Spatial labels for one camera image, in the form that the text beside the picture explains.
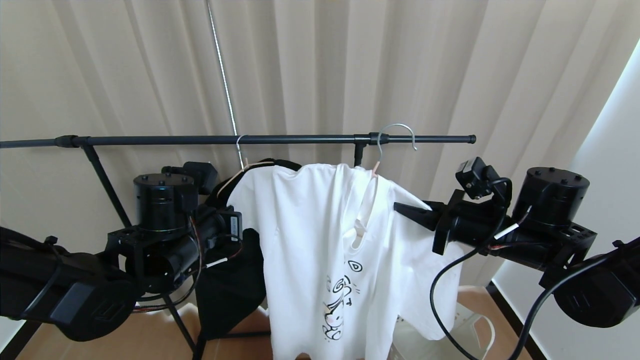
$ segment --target curtain fold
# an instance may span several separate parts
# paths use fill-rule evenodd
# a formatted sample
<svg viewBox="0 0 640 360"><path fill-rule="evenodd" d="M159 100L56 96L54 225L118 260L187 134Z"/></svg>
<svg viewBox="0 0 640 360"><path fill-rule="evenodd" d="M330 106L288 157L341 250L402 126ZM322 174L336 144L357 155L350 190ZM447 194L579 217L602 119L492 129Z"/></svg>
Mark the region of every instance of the curtain fold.
<svg viewBox="0 0 640 360"><path fill-rule="evenodd" d="M640 37L640 3L210 0L240 135L353 134L402 122L477 143L384 146L380 174L447 201L481 156L515 192L569 164ZM2 140L64 134L232 135L207 3L4 1ZM392 134L405 130L391 128ZM127 213L132 179L164 165L239 169L233 146L98 148ZM244 145L249 161L353 163L352 145ZM99 251L120 227L81 151L0 152L2 223ZM378 159L367 147L363 166ZM463 284L500 261L465 262Z"/></svg>

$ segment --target white t-shirt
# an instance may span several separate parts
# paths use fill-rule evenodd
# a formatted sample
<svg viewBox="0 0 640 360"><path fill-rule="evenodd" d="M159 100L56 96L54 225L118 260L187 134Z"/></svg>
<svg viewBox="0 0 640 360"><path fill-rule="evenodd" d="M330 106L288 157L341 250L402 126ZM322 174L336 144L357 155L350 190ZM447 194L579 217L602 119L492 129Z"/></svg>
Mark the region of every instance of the white t-shirt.
<svg viewBox="0 0 640 360"><path fill-rule="evenodd" d="M228 204L260 234L276 360L386 359L396 318L428 339L444 336L429 306L435 275L463 252L431 251L433 233L393 211L429 209L392 181L348 165L247 171ZM436 287L438 314L453 324L460 267Z"/></svg>

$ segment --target wooden floor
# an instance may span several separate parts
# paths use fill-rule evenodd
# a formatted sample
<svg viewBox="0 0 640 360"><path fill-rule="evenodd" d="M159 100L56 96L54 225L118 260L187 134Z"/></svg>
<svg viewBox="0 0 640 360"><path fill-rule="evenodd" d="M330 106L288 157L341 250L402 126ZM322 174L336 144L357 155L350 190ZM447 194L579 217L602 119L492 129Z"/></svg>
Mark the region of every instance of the wooden floor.
<svg viewBox="0 0 640 360"><path fill-rule="evenodd" d="M484 288L462 287L458 302L490 318L495 326L496 339L487 360L503 360L511 355L517 335ZM196 337L200 331L197 308L191 304L180 309L184 323ZM478 323L481 343L489 338L488 327ZM233 332L267 331L269 320L256 311L240 323ZM18 356L20 360L50 359L191 359L191 351L173 319L164 313L136 314L111 334L86 343L70 341L53 325L43 324ZM272 359L269 337L224 339L209 341L203 359L208 360L267 360ZM520 360L531 360L524 352Z"/></svg>

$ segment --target cartoon print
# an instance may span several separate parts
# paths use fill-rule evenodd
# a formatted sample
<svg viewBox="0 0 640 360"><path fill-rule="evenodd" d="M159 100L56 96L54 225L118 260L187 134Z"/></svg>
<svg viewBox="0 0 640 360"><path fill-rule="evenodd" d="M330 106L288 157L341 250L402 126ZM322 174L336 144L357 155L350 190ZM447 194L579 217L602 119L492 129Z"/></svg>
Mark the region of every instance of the cartoon print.
<svg viewBox="0 0 640 360"><path fill-rule="evenodd" d="M362 271L362 265L356 261L349 260L348 265L353 272ZM324 304L324 322L326 325L323 325L322 329L327 341L340 340L342 337L342 324L344 323L344 306L353 305L351 293L360 293L360 289L351 282L347 275L338 279L333 287L331 285L331 278L327 276L326 290L329 293L340 294L340 297L331 304Z"/></svg>

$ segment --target white basket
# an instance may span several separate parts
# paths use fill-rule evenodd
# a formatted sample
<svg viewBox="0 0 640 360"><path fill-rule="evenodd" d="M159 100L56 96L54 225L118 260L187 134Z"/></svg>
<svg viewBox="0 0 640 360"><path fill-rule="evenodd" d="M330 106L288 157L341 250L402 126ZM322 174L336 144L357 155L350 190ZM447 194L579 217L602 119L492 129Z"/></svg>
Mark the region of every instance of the white basket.
<svg viewBox="0 0 640 360"><path fill-rule="evenodd" d="M491 329L491 340L483 347L477 337L476 322L484 318ZM469 353L478 359L484 359L493 345L495 329L485 315L475 314L466 307L457 304L456 319L451 336ZM394 330L394 342L387 360L466 360L466 357L453 346L447 338L427 340L408 322L398 318Z"/></svg>

